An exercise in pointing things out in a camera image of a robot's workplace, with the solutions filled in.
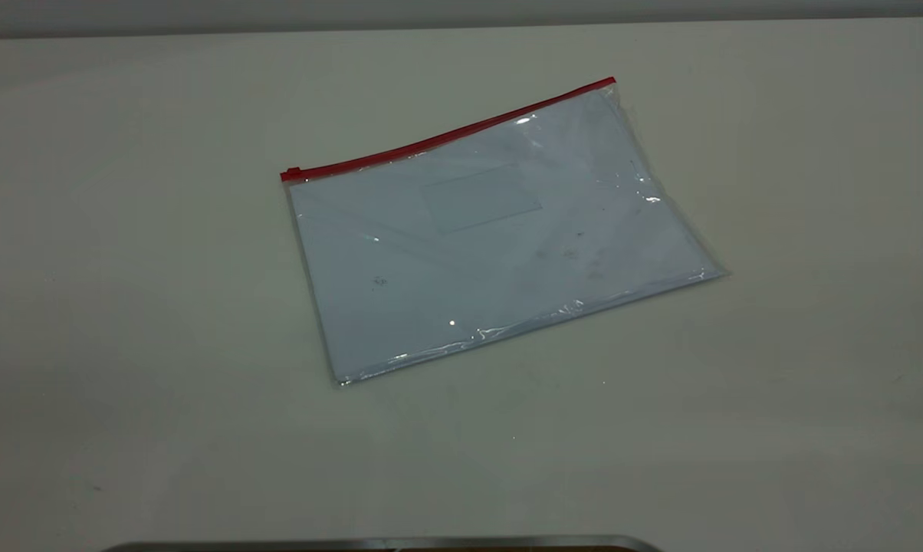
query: zipper track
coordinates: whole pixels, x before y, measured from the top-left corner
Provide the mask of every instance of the zipper track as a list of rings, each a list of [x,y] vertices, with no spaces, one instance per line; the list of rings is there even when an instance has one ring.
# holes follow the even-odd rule
[[[586,92],[599,90],[599,88],[608,87],[609,85],[615,83],[616,81],[614,77],[602,78],[602,80],[595,81],[595,83],[584,85],[584,87],[571,90],[566,94],[561,94],[559,97],[552,97],[550,99],[537,102],[536,104],[527,105],[526,107],[515,109],[514,111],[510,111],[502,115],[497,115],[496,117],[492,117],[484,121],[479,121],[478,123],[472,123],[468,126],[462,126],[459,129],[449,130],[447,133],[429,137],[427,140],[420,140],[416,141],[416,143],[409,144],[408,146],[401,146],[388,151],[383,151],[383,153],[374,153],[373,155],[367,155],[366,157],[360,157],[357,159],[351,159],[349,161],[333,163],[331,165],[324,165],[321,167],[314,167],[312,169],[293,167],[287,169],[285,172],[281,172],[281,182],[290,182],[294,181],[295,179],[308,181],[309,179],[359,171],[360,169],[365,169],[367,167],[373,167],[375,165],[382,165],[384,163],[405,159],[406,157],[416,155],[417,153],[423,153],[423,151],[433,150],[438,146],[444,146],[444,144],[461,139],[461,137],[471,136],[473,133],[480,132],[480,130],[486,130],[490,127],[495,127],[496,125],[499,125],[499,123],[510,121],[510,119],[515,119],[521,115],[526,115],[527,113],[545,108],[548,105],[557,104],[557,102],[561,102],[573,97],[579,97],[581,94],[586,94]]]

